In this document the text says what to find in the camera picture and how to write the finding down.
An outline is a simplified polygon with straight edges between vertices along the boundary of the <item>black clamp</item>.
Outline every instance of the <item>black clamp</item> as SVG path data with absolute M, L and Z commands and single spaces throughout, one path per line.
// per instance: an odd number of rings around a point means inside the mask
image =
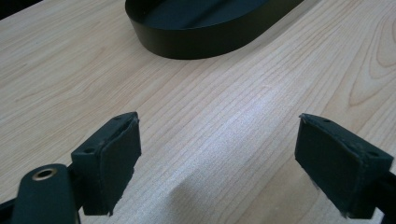
M 113 214 L 141 155 L 137 113 L 108 121 L 72 152 L 72 164 L 34 169 L 18 196 L 0 205 L 0 223 L 80 223 L 85 215 Z
M 300 118 L 295 158 L 338 210 L 369 219 L 378 207 L 382 223 L 396 223 L 393 157 L 331 120 Z

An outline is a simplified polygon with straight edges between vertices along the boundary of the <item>light wood surface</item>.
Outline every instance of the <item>light wood surface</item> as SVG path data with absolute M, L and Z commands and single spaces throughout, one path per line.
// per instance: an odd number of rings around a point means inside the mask
M 123 0 L 44 0 L 0 21 L 0 202 L 129 111 L 134 177 L 113 217 L 83 223 L 379 223 L 341 217 L 293 151 L 311 113 L 396 156 L 396 1 L 305 1 L 196 61 L 145 50 Z

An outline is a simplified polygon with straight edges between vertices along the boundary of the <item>table surface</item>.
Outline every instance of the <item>table surface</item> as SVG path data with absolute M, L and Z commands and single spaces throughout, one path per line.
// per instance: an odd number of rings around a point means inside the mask
M 341 217 L 293 151 L 310 113 L 396 156 L 394 0 L 306 0 L 245 47 L 194 61 L 142 47 L 123 0 L 44 0 L 0 21 L 0 71 L 0 202 L 137 111 L 134 177 L 113 217 L 83 223 L 382 217 Z

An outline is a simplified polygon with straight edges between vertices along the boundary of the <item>black plastic part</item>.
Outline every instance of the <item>black plastic part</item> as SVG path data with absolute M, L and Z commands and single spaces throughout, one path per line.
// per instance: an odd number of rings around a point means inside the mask
M 303 0 L 126 0 L 140 42 L 172 59 L 202 59 L 245 46 Z
M 300 118 L 297 162 L 342 214 L 371 218 L 375 185 L 389 174 L 393 158 L 328 119 L 307 114 Z
M 11 199 L 5 203 L 0 204 L 0 223 L 11 223 L 12 211 L 14 210 L 15 199 Z
M 396 223 L 396 175 L 388 173 L 375 184 L 375 205 L 385 214 L 382 223 Z
M 141 155 L 137 113 L 117 116 L 72 152 L 73 170 L 82 176 L 84 213 L 112 215 Z
M 78 223 L 78 212 L 65 165 L 42 166 L 22 179 L 12 224 L 25 223 Z

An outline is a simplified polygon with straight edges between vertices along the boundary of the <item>black oval tray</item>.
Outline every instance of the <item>black oval tray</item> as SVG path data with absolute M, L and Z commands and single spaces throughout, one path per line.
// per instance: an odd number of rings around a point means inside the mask
M 126 0 L 140 42 L 173 59 L 201 59 L 239 49 L 303 0 Z

